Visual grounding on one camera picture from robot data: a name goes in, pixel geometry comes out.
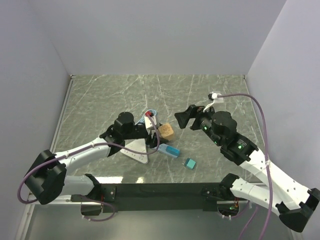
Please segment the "wooden cube plug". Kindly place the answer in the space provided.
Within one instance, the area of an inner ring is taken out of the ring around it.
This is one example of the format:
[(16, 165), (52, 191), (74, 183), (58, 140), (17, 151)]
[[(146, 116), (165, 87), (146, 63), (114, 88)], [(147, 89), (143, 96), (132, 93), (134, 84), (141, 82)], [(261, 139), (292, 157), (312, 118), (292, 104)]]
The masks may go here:
[(169, 123), (159, 126), (158, 131), (161, 138), (168, 141), (172, 141), (174, 139), (174, 130)]

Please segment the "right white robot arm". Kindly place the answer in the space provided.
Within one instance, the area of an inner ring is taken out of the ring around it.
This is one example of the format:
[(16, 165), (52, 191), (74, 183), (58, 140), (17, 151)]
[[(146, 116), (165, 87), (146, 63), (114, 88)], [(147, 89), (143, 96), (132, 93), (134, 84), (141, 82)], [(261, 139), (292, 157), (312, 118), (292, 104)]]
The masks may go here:
[(303, 232), (320, 202), (319, 189), (298, 183), (266, 159), (256, 144), (238, 133), (237, 122), (229, 112), (192, 104), (174, 116), (181, 129), (194, 119), (191, 130), (202, 130), (220, 148), (220, 153), (226, 159), (250, 172), (267, 186), (260, 187), (229, 173), (220, 183), (219, 193), (222, 198), (230, 200), (235, 196), (271, 209), (286, 227), (298, 233)]

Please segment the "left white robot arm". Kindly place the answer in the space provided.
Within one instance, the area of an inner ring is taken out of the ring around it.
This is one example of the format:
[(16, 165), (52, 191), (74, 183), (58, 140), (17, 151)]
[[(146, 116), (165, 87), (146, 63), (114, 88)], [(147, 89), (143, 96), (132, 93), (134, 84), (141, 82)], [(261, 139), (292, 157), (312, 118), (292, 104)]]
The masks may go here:
[(144, 123), (135, 123), (130, 112), (122, 112), (106, 132), (79, 147), (53, 153), (42, 151), (22, 182), (32, 192), (35, 201), (46, 205), (59, 196), (79, 195), (88, 201), (96, 200), (101, 193), (101, 184), (90, 175), (70, 176), (69, 173), (91, 161), (108, 158), (121, 149), (139, 154), (127, 148), (126, 140), (145, 140), (157, 125), (149, 111), (144, 115)]

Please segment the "white triangular power strip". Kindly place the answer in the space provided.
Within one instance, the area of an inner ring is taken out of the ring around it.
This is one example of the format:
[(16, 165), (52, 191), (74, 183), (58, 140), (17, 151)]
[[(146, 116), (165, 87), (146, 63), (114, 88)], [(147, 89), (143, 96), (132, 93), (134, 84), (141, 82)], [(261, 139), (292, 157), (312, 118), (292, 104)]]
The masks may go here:
[(130, 149), (132, 151), (135, 152), (139, 152), (139, 154), (132, 152), (132, 151), (128, 151), (125, 149), (121, 149), (120, 152), (129, 157), (130, 159), (133, 159), (141, 164), (147, 164), (149, 162), (149, 157), (147, 154), (142, 154), (142, 153), (147, 153), (147, 146), (145, 143), (145, 140), (143, 138), (141, 139), (135, 139), (131, 142), (127, 142), (125, 144), (125, 147), (127, 149)]

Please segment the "teal cube adapter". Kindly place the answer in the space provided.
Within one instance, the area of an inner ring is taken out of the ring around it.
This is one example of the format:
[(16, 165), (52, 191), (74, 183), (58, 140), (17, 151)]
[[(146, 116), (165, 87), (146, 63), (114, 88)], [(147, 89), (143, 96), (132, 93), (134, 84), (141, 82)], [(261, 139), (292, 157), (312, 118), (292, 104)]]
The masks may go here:
[(185, 163), (184, 163), (184, 166), (187, 168), (187, 169), (190, 169), (190, 170), (193, 170), (196, 166), (196, 161), (194, 161), (193, 159), (191, 158), (187, 158)]

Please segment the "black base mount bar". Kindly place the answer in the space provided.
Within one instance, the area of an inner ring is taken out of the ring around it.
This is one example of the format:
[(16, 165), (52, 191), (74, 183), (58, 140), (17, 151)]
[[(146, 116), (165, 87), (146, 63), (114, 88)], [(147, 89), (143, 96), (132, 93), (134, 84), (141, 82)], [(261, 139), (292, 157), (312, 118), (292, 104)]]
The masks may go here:
[(102, 183), (89, 199), (116, 211), (203, 210), (216, 212), (219, 201), (236, 197), (220, 183)]

